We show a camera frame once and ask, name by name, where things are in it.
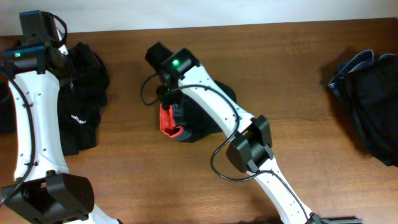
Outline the black leggings red waistband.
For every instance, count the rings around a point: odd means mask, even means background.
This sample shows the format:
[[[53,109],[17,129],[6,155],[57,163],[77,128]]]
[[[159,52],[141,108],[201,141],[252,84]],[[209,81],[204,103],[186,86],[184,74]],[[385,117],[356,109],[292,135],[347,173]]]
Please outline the black leggings red waistband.
[[[221,132],[221,128],[193,99],[185,95],[182,108],[171,106],[159,110],[160,130],[168,137],[180,141],[194,143],[213,133]]]

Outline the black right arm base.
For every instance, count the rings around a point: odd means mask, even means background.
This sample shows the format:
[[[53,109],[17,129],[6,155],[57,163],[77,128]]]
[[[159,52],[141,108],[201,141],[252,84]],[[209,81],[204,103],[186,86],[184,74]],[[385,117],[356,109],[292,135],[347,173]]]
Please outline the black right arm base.
[[[311,213],[306,224],[363,224],[363,220],[356,217],[322,218],[315,213]]]

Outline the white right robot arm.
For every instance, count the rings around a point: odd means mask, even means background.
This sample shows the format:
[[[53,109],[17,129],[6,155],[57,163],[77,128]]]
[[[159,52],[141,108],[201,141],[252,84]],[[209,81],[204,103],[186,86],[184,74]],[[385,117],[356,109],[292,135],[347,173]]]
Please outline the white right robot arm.
[[[160,42],[150,47],[146,61],[162,82],[156,101],[160,104],[160,130],[168,137],[193,143],[222,132],[226,140],[210,157],[214,162],[222,148],[235,169],[246,177],[232,178],[212,165],[213,172],[230,182],[254,179],[274,204],[282,223],[321,223],[283,176],[274,152],[269,121],[255,117],[236,102],[235,92],[214,81],[204,65],[188,49],[173,52]]]

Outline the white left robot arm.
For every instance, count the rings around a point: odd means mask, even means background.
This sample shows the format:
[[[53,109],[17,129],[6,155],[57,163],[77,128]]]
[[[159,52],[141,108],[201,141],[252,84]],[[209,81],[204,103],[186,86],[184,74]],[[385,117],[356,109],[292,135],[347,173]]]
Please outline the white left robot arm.
[[[19,15],[21,45],[4,52],[16,111],[18,155],[14,183],[1,189],[1,205],[30,223],[116,223],[96,204],[86,177],[71,175],[58,122],[58,94],[76,75],[66,47],[67,26],[45,11]]]

